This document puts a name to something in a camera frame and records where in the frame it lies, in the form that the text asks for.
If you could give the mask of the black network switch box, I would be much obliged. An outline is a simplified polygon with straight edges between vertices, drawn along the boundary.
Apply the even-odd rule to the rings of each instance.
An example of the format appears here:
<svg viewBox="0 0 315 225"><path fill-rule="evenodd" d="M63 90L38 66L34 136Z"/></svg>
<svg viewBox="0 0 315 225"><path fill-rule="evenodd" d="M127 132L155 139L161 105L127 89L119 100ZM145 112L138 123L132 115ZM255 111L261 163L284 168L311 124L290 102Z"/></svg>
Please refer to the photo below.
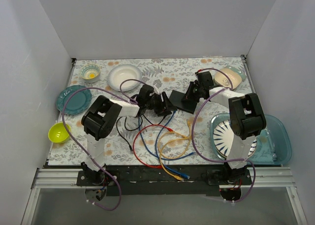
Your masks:
<svg viewBox="0 0 315 225"><path fill-rule="evenodd" d="M190 91L182 93L173 90L171 92L169 100L174 106L177 107L177 109L193 114L195 112L197 104L199 103L200 97Z"/></svg>

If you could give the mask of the yellow ethernet cable end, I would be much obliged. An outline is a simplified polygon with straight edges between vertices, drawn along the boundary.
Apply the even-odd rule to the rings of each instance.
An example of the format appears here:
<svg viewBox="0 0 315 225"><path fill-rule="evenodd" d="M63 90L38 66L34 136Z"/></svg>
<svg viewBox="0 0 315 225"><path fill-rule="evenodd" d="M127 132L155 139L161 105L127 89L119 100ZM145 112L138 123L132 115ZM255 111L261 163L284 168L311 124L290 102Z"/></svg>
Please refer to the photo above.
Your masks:
<svg viewBox="0 0 315 225"><path fill-rule="evenodd" d="M157 143L157 149L158 149L158 152L159 152L159 160L160 160L160 161L162 161L162 158L165 158L165 157L166 157L167 159L175 159L175 158L178 158L178 157L181 157L181 156L185 156L185 155L186 155L186 152L187 152L187 150L189 149L189 145L190 145L190 142L191 142L191 124L192 124L191 121L187 119L187 127L188 127L188 129L189 129L189 134L188 134L188 136L183 135L183 134L181 134L181 133L179 133L179 132L176 132L176 131L169 131L169 132L167 132L167 133L164 133L164 134L159 138L158 143ZM177 135L177 136L180 136L181 138L171 139L171 140L169 140L167 143L163 144L162 147L160 147L161 140L162 140L164 137L166 137L167 135L171 135L171 134L172 134L172 135L175 134L175 135ZM179 155L177 155L177 156L175 156L175 157L167 157L167 156L165 156L165 155L163 154L164 148L165 148L168 144L173 143L173 142L175 142L175 141L187 141L187 145L186 145L185 149L182 151L181 154L179 154Z"/></svg>

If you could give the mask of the blue ethernet cable end port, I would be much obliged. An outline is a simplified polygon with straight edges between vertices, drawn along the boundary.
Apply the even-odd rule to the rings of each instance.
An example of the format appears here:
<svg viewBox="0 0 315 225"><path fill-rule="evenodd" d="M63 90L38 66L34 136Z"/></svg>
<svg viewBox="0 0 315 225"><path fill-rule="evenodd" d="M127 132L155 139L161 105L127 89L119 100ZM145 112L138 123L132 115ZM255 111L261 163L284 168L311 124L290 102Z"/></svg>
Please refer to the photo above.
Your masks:
<svg viewBox="0 0 315 225"><path fill-rule="evenodd" d="M166 122L165 126L167 126L167 125L170 123L170 121L171 121L172 118L174 117L175 112L176 112L176 111L173 112L173 114L171 115L171 117L170 117L170 118L168 119L168 121ZM142 117L144 117L144 115L138 117L138 129L139 129L139 131L142 130L142 128L141 128L141 125L142 125L142 123L143 123ZM158 158L158 155L152 153L152 152L150 151L150 149L147 147L146 142L145 142L145 140L144 140L144 138L143 138L142 133L140 133L140 136L141 136L142 143L144 144L144 147L146 148L146 150L147 150L152 156ZM191 152L191 153L189 153L189 154L187 154L187 155L185 155L185 156L181 156L181 157L178 157L178 158L175 158L175 159L167 159L167 158L165 157L165 158L162 158L162 160L174 161L174 160L184 159L184 158L189 157L189 156L192 156L192 155L194 155L194 154L195 154L194 152Z"/></svg>

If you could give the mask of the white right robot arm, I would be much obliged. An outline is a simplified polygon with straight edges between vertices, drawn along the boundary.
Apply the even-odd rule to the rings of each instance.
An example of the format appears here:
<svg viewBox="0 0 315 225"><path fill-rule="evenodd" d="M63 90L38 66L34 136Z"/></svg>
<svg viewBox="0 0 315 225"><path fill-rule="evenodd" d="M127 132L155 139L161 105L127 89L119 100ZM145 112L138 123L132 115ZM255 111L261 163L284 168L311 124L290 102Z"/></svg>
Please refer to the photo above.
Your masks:
<svg viewBox="0 0 315 225"><path fill-rule="evenodd" d="M218 72L228 79L229 85L215 85L210 70L211 68L200 69L195 73L197 80L190 82L181 103L188 110L194 111L196 104L203 98L205 102L202 106L213 101L229 109L234 137L229 155L223 161L222 179L232 185L245 175L252 142L265 129L266 119L257 94L233 91L231 79L220 70Z"/></svg>

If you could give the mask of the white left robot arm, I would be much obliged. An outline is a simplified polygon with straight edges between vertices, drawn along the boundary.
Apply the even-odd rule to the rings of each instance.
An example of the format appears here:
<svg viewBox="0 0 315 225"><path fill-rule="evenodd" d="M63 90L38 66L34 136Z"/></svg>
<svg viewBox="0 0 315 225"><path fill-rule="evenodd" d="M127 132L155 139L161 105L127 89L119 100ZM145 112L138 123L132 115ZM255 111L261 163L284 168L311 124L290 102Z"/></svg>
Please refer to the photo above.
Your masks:
<svg viewBox="0 0 315 225"><path fill-rule="evenodd" d="M105 166L103 156L105 138L111 133L118 118L139 117L146 110L154 110L156 115L164 117L177 109L165 92L157 94L152 86L146 84L131 99L133 102L125 102L100 95L81 120L89 153L88 159L81 163L81 167L85 178L95 186L104 182L105 174L100 167Z"/></svg>

